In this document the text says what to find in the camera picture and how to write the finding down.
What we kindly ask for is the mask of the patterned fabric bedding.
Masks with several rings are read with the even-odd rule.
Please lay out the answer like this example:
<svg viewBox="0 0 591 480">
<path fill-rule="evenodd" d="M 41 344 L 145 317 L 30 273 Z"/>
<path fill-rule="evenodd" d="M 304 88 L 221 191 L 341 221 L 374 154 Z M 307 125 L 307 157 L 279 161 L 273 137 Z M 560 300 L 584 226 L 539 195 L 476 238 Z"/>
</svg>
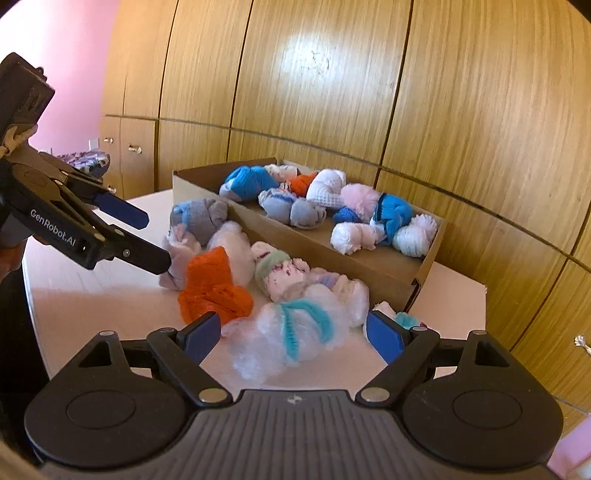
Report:
<svg viewBox="0 0 591 480">
<path fill-rule="evenodd" d="M 97 179 L 101 179 L 110 166 L 109 154 L 100 150 L 63 154 L 58 155 L 57 158 L 70 167 Z"/>
</svg>

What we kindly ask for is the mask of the floral white sock bundle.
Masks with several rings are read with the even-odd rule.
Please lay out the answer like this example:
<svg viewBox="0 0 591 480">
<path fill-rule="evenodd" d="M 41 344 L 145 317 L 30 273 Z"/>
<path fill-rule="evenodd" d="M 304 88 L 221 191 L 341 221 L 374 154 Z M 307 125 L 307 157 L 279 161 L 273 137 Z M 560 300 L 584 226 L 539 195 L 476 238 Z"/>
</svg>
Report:
<svg viewBox="0 0 591 480">
<path fill-rule="evenodd" d="M 303 259 L 291 258 L 266 242 L 253 243 L 250 251 L 256 264 L 256 284 L 273 302 L 287 300 L 298 288 L 310 284 L 320 283 L 332 289 L 341 277 L 339 273 L 311 268 Z"/>
</svg>

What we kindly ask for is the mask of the white knotted sock bundle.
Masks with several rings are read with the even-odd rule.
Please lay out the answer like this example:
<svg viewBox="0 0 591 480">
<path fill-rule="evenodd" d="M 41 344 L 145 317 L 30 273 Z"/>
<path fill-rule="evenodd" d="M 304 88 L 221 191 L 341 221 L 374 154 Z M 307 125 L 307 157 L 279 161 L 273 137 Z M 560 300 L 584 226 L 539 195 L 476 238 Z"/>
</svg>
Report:
<svg viewBox="0 0 591 480">
<path fill-rule="evenodd" d="M 360 250 L 375 250 L 384 238 L 384 232 L 380 227 L 344 222 L 336 224 L 332 229 L 331 245 L 342 255 L 353 255 Z"/>
</svg>

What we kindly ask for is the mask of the translucent pink sock bundle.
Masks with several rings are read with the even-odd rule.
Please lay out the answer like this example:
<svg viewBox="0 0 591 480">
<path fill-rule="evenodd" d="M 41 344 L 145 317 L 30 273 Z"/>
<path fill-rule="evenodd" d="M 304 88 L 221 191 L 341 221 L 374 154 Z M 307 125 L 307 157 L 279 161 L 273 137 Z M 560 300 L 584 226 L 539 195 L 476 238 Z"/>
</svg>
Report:
<svg viewBox="0 0 591 480">
<path fill-rule="evenodd" d="M 226 221 L 207 243 L 206 250 L 222 247 L 228 256 L 232 282 L 246 287 L 254 274 L 254 260 L 249 239 L 235 221 Z"/>
</svg>

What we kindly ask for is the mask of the white waffle sock bundle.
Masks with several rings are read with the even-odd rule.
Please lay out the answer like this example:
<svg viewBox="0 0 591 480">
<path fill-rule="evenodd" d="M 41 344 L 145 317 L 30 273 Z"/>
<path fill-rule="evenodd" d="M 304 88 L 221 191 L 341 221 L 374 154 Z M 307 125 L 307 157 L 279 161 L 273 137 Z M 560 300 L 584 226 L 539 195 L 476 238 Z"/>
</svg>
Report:
<svg viewBox="0 0 591 480">
<path fill-rule="evenodd" d="M 345 206 L 342 188 L 346 186 L 346 173 L 337 169 L 322 169 L 311 181 L 306 198 L 315 205 L 331 210 Z"/>
</svg>

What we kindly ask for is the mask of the white pompom sock bundle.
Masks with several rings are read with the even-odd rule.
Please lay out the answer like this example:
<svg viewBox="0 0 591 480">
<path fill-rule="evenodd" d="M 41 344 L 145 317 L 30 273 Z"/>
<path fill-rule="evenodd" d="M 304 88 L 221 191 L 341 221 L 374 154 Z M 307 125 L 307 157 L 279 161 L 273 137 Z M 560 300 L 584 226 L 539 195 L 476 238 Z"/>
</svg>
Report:
<svg viewBox="0 0 591 480">
<path fill-rule="evenodd" d="M 394 234 L 392 245 L 405 256 L 420 258 L 428 254 L 437 231 L 438 223 L 434 217 L 416 215 Z"/>
</svg>

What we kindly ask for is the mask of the orange knit sock bundle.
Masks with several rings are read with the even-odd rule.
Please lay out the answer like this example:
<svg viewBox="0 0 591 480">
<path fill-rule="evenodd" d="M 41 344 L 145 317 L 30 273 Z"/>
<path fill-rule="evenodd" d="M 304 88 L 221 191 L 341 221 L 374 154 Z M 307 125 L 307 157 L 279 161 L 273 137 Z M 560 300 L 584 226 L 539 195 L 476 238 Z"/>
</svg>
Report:
<svg viewBox="0 0 591 480">
<path fill-rule="evenodd" d="M 249 291 L 232 281 L 228 254 L 222 247 L 195 256 L 186 267 L 185 288 L 178 295 L 186 324 L 206 313 L 216 313 L 225 325 L 252 313 Z"/>
</svg>

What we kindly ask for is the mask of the white sock bundle far left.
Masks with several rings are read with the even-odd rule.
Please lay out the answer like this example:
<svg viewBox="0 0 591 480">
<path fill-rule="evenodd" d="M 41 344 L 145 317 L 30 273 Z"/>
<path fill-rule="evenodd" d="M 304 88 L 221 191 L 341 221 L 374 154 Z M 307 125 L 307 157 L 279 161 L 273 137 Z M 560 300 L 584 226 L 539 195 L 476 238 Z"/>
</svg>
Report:
<svg viewBox="0 0 591 480">
<path fill-rule="evenodd" d="M 294 165 L 267 164 L 264 169 L 278 183 L 288 182 L 300 175 L 300 171 Z"/>
</svg>

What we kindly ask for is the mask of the grey knit sock bundle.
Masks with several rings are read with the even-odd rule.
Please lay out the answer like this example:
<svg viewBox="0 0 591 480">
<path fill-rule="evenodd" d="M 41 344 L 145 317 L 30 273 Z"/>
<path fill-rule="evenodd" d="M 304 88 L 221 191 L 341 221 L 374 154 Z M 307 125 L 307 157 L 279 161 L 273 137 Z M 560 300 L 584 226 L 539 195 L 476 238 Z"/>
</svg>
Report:
<svg viewBox="0 0 591 480">
<path fill-rule="evenodd" d="M 324 207 L 280 188 L 260 192 L 257 200 L 267 218 L 301 230 L 318 228 L 327 217 Z"/>
</svg>

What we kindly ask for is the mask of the pale pink sock bundle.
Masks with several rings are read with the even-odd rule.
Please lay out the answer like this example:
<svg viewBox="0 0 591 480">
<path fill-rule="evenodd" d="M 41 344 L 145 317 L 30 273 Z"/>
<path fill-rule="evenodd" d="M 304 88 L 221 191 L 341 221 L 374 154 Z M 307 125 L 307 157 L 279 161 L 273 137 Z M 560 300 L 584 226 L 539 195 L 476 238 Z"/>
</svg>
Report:
<svg viewBox="0 0 591 480">
<path fill-rule="evenodd" d="M 181 291 L 185 288 L 188 263 L 201 253 L 201 245 L 183 224 L 171 227 L 162 245 L 169 253 L 171 264 L 166 272 L 159 275 L 159 286 Z"/>
</svg>

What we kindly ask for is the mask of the grey sock blue tie bundle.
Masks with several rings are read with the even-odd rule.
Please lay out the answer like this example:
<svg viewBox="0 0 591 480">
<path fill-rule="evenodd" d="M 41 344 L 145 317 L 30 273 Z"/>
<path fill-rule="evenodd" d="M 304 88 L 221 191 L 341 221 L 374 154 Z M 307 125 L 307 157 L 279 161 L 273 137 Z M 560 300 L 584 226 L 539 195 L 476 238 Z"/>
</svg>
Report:
<svg viewBox="0 0 591 480">
<path fill-rule="evenodd" d="M 169 219 L 170 227 L 184 225 L 185 231 L 205 247 L 228 219 L 228 204 L 213 197 L 180 202 L 172 207 Z"/>
</svg>

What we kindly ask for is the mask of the pink fluffy sock bundle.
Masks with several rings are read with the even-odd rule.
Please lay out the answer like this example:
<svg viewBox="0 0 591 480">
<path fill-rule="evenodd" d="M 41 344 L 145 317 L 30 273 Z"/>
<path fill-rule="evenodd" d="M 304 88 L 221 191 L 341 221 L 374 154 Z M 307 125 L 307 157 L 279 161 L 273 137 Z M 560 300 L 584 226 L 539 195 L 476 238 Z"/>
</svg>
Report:
<svg viewBox="0 0 591 480">
<path fill-rule="evenodd" d="M 348 184 L 341 191 L 344 206 L 353 210 L 363 222 L 369 223 L 374 215 L 381 193 L 371 186 L 354 183 Z"/>
</svg>

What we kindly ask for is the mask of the small blue sock bundle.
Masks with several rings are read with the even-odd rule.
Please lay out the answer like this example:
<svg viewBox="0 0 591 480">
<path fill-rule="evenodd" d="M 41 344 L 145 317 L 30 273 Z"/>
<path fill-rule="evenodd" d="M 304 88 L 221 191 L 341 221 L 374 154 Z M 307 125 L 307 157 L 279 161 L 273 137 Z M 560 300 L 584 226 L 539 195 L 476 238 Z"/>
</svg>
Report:
<svg viewBox="0 0 591 480">
<path fill-rule="evenodd" d="M 332 215 L 332 221 L 339 223 L 363 223 L 362 218 L 349 207 L 342 207 Z"/>
</svg>

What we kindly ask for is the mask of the blue and white sock bundle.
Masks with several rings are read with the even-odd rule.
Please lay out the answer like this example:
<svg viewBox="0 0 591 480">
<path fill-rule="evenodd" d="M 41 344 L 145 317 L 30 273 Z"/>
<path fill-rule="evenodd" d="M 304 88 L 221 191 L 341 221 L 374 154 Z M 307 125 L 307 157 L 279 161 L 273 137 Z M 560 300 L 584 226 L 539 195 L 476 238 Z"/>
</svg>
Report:
<svg viewBox="0 0 591 480">
<path fill-rule="evenodd" d="M 242 203 L 256 200 L 259 193 L 280 187 L 280 182 L 263 166 L 240 166 L 219 187 L 221 197 Z"/>
</svg>

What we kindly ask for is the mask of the cardboard box tray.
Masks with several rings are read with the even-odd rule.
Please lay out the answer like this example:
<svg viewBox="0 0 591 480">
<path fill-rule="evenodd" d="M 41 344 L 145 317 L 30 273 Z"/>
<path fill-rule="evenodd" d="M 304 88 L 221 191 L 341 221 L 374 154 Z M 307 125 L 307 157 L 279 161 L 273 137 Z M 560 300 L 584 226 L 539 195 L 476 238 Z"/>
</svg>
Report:
<svg viewBox="0 0 591 480">
<path fill-rule="evenodd" d="M 236 168 L 274 162 L 274 158 L 262 158 L 177 170 L 172 173 L 173 201 L 217 198 L 223 180 Z M 387 301 L 397 311 L 407 311 L 415 302 L 436 260 L 447 227 L 446 219 L 434 217 L 436 235 L 423 258 L 405 256 L 390 246 L 346 256 L 332 248 L 329 239 L 334 222 L 329 219 L 317 229 L 301 230 L 267 218 L 256 201 L 236 203 L 232 200 L 228 201 L 228 218 L 238 222 L 252 242 L 269 243 L 291 257 L 304 259 L 311 267 L 322 267 L 362 280 L 370 289 L 370 302 Z"/>
</svg>

